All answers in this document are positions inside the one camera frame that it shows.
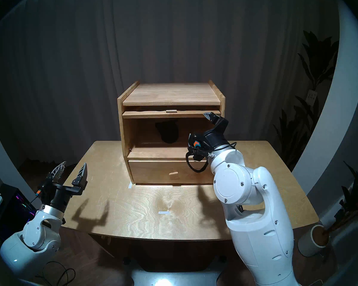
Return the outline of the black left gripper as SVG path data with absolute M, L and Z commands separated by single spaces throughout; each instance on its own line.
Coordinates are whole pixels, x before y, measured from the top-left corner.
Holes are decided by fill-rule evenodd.
M 46 206 L 55 208 L 62 213 L 65 212 L 67 205 L 72 196 L 80 196 L 87 185 L 87 164 L 80 168 L 77 177 L 72 181 L 73 186 L 64 186 L 58 184 L 61 175 L 64 172 L 66 161 L 57 165 L 47 176 L 45 181 L 39 188 L 37 197 L 41 200 L 39 210 Z

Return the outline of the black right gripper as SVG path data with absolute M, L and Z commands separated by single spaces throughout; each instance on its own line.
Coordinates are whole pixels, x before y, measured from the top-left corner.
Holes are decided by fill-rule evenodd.
M 211 153 L 229 150 L 229 142 L 224 137 L 228 120 L 214 112 L 205 112 L 203 115 L 214 125 L 214 128 L 204 133 L 189 134 L 187 161 L 190 156 L 195 161 L 201 161 L 210 157 Z

